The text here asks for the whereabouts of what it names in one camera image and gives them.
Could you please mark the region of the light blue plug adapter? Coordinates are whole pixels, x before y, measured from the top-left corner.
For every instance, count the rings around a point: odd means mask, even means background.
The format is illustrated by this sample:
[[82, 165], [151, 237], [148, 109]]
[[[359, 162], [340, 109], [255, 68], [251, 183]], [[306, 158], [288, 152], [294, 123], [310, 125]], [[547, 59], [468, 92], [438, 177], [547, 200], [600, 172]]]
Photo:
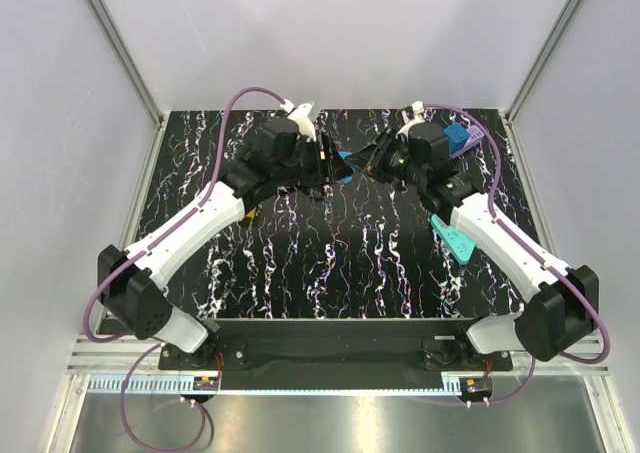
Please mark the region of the light blue plug adapter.
[[341, 184], [348, 184], [352, 181], [354, 175], [354, 169], [352, 166], [346, 161], [346, 158], [350, 155], [349, 151], [339, 151], [339, 157], [341, 158], [342, 163], [338, 168], [338, 176], [339, 182]]

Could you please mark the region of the blue cube socket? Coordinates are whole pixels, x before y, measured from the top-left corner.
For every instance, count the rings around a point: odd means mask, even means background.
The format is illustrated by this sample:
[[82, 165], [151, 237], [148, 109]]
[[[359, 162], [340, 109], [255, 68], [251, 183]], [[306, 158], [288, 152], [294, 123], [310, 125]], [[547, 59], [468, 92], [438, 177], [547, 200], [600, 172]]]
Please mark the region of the blue cube socket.
[[470, 138], [469, 131], [460, 123], [453, 123], [444, 129], [449, 142], [449, 155], [454, 156], [464, 148]]

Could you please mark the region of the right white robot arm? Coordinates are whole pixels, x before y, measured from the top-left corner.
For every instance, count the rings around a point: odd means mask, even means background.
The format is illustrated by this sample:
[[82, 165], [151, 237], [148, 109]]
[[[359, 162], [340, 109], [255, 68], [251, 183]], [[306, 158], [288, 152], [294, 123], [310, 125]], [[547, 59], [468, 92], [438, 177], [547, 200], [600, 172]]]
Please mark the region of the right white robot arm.
[[525, 351], [547, 362], [595, 330], [597, 274], [558, 259], [501, 212], [450, 156], [441, 127], [387, 128], [345, 160], [378, 182], [414, 187], [425, 209], [469, 237], [524, 299], [522, 312], [485, 317], [466, 330], [453, 347], [460, 366], [476, 369], [500, 350]]

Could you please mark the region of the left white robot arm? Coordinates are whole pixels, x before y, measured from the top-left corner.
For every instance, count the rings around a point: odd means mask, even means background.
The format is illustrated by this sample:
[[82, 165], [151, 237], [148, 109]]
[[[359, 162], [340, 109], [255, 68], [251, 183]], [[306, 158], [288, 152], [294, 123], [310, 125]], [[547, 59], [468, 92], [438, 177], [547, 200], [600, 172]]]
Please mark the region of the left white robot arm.
[[205, 243], [283, 192], [321, 191], [350, 175], [327, 133], [304, 119], [272, 118], [246, 136], [236, 156], [203, 192], [157, 230], [98, 259], [98, 301], [137, 339], [155, 338], [181, 350], [196, 369], [215, 359], [214, 333], [172, 305], [163, 290]]

